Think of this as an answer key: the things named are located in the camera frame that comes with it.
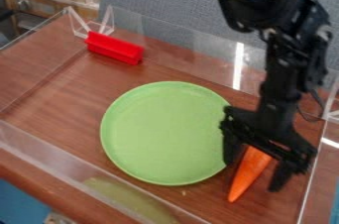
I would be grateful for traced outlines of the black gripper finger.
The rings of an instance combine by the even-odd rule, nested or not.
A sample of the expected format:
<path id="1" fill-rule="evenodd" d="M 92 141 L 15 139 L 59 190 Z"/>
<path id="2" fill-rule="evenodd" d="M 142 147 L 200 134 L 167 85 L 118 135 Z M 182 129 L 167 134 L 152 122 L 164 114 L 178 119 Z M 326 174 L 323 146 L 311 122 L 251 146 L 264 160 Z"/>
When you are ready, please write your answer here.
<path id="1" fill-rule="evenodd" d="M 305 168 L 288 161 L 280 161 L 275 167 L 268 184 L 270 192 L 279 192 L 295 174 L 305 173 Z"/>
<path id="2" fill-rule="evenodd" d="M 223 131 L 223 158 L 224 163 L 231 165 L 243 149 L 243 143 L 231 130 Z"/>

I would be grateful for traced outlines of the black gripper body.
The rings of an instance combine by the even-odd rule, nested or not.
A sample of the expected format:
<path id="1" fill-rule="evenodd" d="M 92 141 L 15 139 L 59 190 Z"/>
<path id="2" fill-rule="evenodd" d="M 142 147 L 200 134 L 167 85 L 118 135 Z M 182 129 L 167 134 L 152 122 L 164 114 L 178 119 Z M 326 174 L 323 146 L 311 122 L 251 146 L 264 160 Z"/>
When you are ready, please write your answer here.
<path id="1" fill-rule="evenodd" d="M 278 131 L 268 128 L 258 119 L 254 111 L 234 106 L 224 107 L 222 132 L 228 129 L 247 144 L 272 156 L 279 161 L 288 161 L 305 168 L 307 172 L 317 155 L 315 147 L 296 133 L 291 124 Z"/>

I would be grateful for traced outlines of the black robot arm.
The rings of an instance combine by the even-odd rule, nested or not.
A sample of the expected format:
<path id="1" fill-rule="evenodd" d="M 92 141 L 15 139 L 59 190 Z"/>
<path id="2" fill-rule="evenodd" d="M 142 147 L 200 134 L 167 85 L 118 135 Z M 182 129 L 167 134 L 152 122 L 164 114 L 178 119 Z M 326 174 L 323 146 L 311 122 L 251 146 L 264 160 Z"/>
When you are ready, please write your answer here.
<path id="1" fill-rule="evenodd" d="M 259 32 L 267 44 L 256 110 L 224 108 L 224 163 L 235 161 L 243 146 L 268 154 L 278 160 L 268 185 L 276 192 L 295 174 L 307 172 L 317 156 L 292 121 L 302 95 L 317 92 L 329 73 L 330 16 L 317 0 L 218 1 L 228 26 L 240 33 Z"/>

